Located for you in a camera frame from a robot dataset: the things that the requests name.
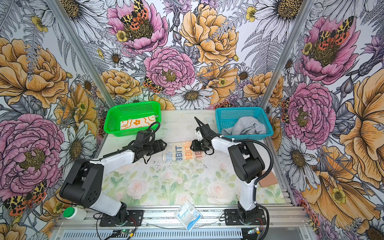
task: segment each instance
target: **pink peony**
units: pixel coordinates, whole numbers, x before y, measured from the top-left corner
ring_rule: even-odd
[[[358,54],[353,54],[356,49],[355,43],[358,40],[360,31],[354,32],[356,29],[356,18],[349,29],[349,36],[341,45],[330,44],[325,50],[319,49],[319,33],[321,31],[332,32],[336,30],[342,22],[336,23],[336,19],[332,22],[324,17],[313,25],[309,31],[302,50],[303,54],[295,64],[296,71],[301,72],[304,76],[309,76],[313,81],[322,81],[325,85],[334,83],[355,62]]]
[[[132,15],[133,4],[128,7],[125,3],[120,8],[108,8],[107,17],[111,34],[116,35],[117,42],[121,42],[123,53],[127,56],[135,56],[145,51],[153,51],[159,46],[164,46],[168,40],[168,22],[166,17],[161,18],[153,3],[149,6],[143,0],[144,8],[148,10],[148,19],[144,20],[139,29],[132,30],[120,20],[125,15]]]
[[[308,149],[320,147],[335,127],[336,114],[331,105],[332,97],[326,87],[300,83],[290,97],[287,135],[299,138]]]
[[[0,197],[30,193],[46,181],[52,187],[59,174],[64,134],[41,115],[24,114],[0,123]]]
[[[170,96],[195,80],[195,68],[189,56],[170,47],[158,48],[152,57],[144,60],[144,65],[147,77],[154,84],[164,87],[164,93]]]

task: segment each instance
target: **white daisy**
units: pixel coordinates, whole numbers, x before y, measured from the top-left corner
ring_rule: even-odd
[[[320,179],[311,166],[317,165],[318,161],[313,155],[305,153],[307,147],[304,142],[300,142],[300,139],[296,139],[293,135],[291,137],[290,139],[284,136],[279,149],[284,171],[288,172],[288,176],[296,189],[305,191],[308,188],[310,190],[306,179],[312,187],[317,189]]]
[[[34,9],[35,15],[41,18],[44,26],[53,25],[53,30],[58,39],[63,38],[57,19],[47,5],[51,0],[30,0],[29,5]],[[75,25],[80,38],[89,43],[97,39],[102,39],[100,32],[105,31],[102,26],[108,19],[104,17],[106,9],[101,0],[60,0],[65,12]]]
[[[111,48],[104,52],[104,60],[106,63],[118,68],[122,64],[122,53],[118,48]]]
[[[175,90],[176,95],[171,97],[170,101],[176,109],[205,109],[211,104],[211,98],[207,96],[213,94],[213,89],[201,89],[202,86],[202,83],[197,83],[193,87],[187,84]]]
[[[377,0],[327,0],[323,3],[323,16],[340,22],[350,16],[358,18],[364,10],[370,12],[376,5]]]
[[[384,238],[384,220],[380,218],[377,220],[373,218],[371,221],[368,221],[369,229],[367,229],[362,235],[360,235],[361,240],[375,240]]]
[[[271,40],[277,37],[282,43],[292,30],[303,0],[258,0],[255,18],[259,20],[256,31],[264,31],[262,38],[271,33]]]
[[[249,80],[253,76],[253,70],[250,67],[239,67],[237,75],[240,78],[240,81]]]
[[[95,151],[95,137],[88,131],[88,124],[81,122],[77,133],[72,126],[68,130],[69,142],[63,142],[60,146],[61,152],[59,153],[60,162],[58,167],[65,166],[65,164],[72,162],[78,158],[91,159],[93,152]],[[68,164],[63,170],[63,177],[65,177],[69,170],[71,170],[73,164]]]

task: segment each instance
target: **flower-patterned cloth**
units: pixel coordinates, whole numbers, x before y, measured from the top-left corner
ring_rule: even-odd
[[[214,131],[214,111],[163,111],[157,139],[165,142],[192,140],[196,123],[193,116],[208,123]],[[133,136],[109,135],[100,155],[121,148]],[[241,195],[240,180],[230,158],[222,153],[199,159],[164,162],[162,153],[151,157],[148,164],[137,161],[116,169],[103,180],[102,191],[128,206],[180,205],[186,199],[195,205],[236,205]],[[284,204],[278,184],[257,188],[257,201]]]

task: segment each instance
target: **yellow flower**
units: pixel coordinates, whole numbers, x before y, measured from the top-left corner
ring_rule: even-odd
[[[120,96],[129,100],[131,97],[139,96],[143,93],[140,82],[126,72],[117,70],[104,71],[101,73],[101,79],[113,99],[116,96]],[[98,89],[96,94],[97,97],[103,98]]]
[[[245,18],[250,22],[253,22],[256,19],[254,16],[256,12],[257,12],[256,7],[248,7],[247,15],[245,16]]]
[[[338,204],[345,204],[346,200],[344,191],[338,188],[334,188],[332,193],[332,199]]]
[[[153,95],[153,98],[149,97],[149,101],[156,101],[160,103],[161,110],[175,109],[175,106],[173,106],[173,103],[171,103],[169,99],[161,98],[156,94]]]
[[[116,37],[120,42],[126,42],[128,40],[127,34],[124,31],[119,30],[116,33]]]
[[[228,67],[219,68],[215,65],[201,67],[199,72],[196,73],[200,82],[205,83],[205,88],[212,88],[213,94],[209,96],[211,98],[211,104],[220,103],[230,95],[230,92],[234,92],[236,83],[240,82],[237,75],[237,68]]]
[[[101,49],[97,49],[97,53],[99,54],[99,57],[101,57],[102,59],[104,59],[104,53],[101,51]]]
[[[0,38],[0,96],[11,96],[8,104],[18,102],[23,94],[34,96],[43,108],[49,108],[68,93],[67,74],[48,49],[37,46],[36,67],[28,75],[26,48],[29,47],[21,39],[10,43]]]
[[[218,15],[214,8],[209,5],[204,7],[204,4],[199,5],[197,16],[191,11],[184,15],[180,34],[188,40],[185,45],[195,45],[199,49],[200,63],[223,66],[236,55],[238,32],[235,27],[213,37],[216,30],[226,22],[227,17]]]
[[[365,232],[369,228],[368,221],[380,217],[380,211],[375,210],[376,205],[363,196],[367,193],[372,196],[373,192],[367,190],[366,193],[360,182],[353,181],[356,171],[352,162],[337,147],[322,146],[319,150],[319,162],[322,164],[314,166],[314,172],[320,179],[320,185],[317,189],[312,187],[301,192],[303,197],[317,214],[330,221],[337,216],[335,224],[339,228],[345,228],[355,218],[361,218],[362,225],[357,232]]]
[[[32,20],[33,24],[36,25],[36,28],[39,31],[48,32],[48,28],[41,23],[41,18],[38,18],[36,16],[32,16],[31,20]]]
[[[357,116],[347,135],[340,135],[345,153],[353,158],[359,178],[377,189],[384,179],[384,69],[358,81],[354,87],[354,104],[346,102],[348,111]]]
[[[57,103],[58,106],[54,110],[56,123],[66,127],[73,126],[77,131],[81,122],[84,122],[84,124],[88,124],[88,130],[91,130],[91,133],[96,136],[99,121],[94,101],[87,96],[80,84],[76,85],[76,89],[71,91],[70,95],[70,97],[60,98]]]
[[[244,86],[244,96],[257,98],[258,96],[262,96],[265,93],[265,90],[269,84],[269,81],[272,77],[272,71],[267,72],[266,74],[260,73],[259,75],[253,76],[251,80],[251,84],[247,84]],[[283,98],[283,77],[280,76],[279,80],[273,89],[271,98],[269,102],[272,104],[274,108],[276,108],[280,100]]]
[[[303,48],[303,54],[308,55],[310,53],[310,50],[312,49],[312,43],[307,43]]]

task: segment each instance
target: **plastic basket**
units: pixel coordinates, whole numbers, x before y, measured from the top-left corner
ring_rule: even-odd
[[[218,132],[221,133],[223,128],[233,127],[237,120],[241,117],[254,117],[261,122],[266,128],[266,134],[258,135],[231,135],[226,136],[239,139],[253,139],[262,140],[265,137],[272,136],[273,130],[266,114],[262,108],[259,107],[245,107],[245,108],[217,108],[216,109],[216,124]]]
[[[156,121],[161,122],[161,109],[158,102],[129,103],[111,107],[105,118],[104,131],[116,137],[136,134],[138,131],[147,129],[148,127],[120,130],[120,122],[151,115],[157,116]]]

